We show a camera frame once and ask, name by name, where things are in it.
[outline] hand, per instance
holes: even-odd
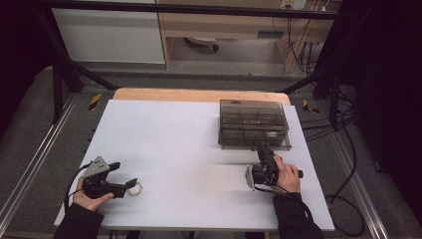
[[[299,180],[298,168],[290,164],[284,164],[283,160],[278,155],[274,156],[274,161],[279,168],[279,180],[277,181],[278,186],[272,187],[273,190],[283,193],[301,192],[301,181]]]
[[[84,191],[82,190],[83,184],[84,179],[80,178],[78,180],[77,192],[74,194],[74,203],[77,203],[80,206],[87,208],[88,210],[96,211],[102,204],[114,198],[114,194],[110,192],[97,199],[91,199],[84,194]]]

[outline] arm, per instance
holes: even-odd
[[[293,165],[284,164],[278,155],[274,156],[274,161],[279,168],[279,180],[273,189],[285,193],[273,198],[279,220],[280,239],[323,238],[321,230],[307,218],[306,211],[301,205],[301,181],[298,169]]]
[[[104,217],[73,203],[54,235],[55,239],[97,238]]]
[[[291,195],[302,202],[300,193],[291,193]],[[306,217],[305,210],[296,201],[287,196],[276,195],[273,198],[273,203],[279,219],[281,239],[323,238],[319,227]]]
[[[96,211],[102,204],[112,199],[114,195],[109,193],[100,198],[91,199],[82,191],[83,182],[84,180],[80,178],[77,192],[74,194],[74,203],[72,203],[56,230],[55,239],[91,239],[97,238],[99,234],[104,217]]]

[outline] aluminum rail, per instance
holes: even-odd
[[[2,238],[3,234],[6,232],[9,223],[11,222],[13,216],[18,210],[19,205],[24,199],[38,171],[43,165],[44,159],[46,159],[50,148],[53,146],[57,136],[62,130],[63,125],[68,119],[68,116],[72,111],[74,102],[76,101],[78,96],[79,94],[72,94],[69,97],[64,106],[64,113],[62,114],[62,117],[59,118],[56,124],[53,124],[50,127],[50,130],[44,137],[44,140],[38,147],[37,152],[34,154],[31,162],[29,163],[25,172],[22,174],[21,179],[16,184],[6,203],[3,205],[3,208],[0,210],[0,238]]]

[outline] wall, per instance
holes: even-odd
[[[154,3],[153,0],[113,0]],[[164,64],[156,13],[54,9],[71,58],[78,62]]]

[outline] white table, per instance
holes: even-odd
[[[302,194],[322,230],[333,230],[294,107],[285,107],[290,151],[276,151],[304,171]],[[246,164],[258,163],[250,150],[218,145],[218,103],[109,101],[82,162],[101,155],[120,169],[107,180],[143,185],[103,205],[102,227],[112,230],[277,230],[272,194],[252,191]],[[55,225],[64,216],[60,211]]]

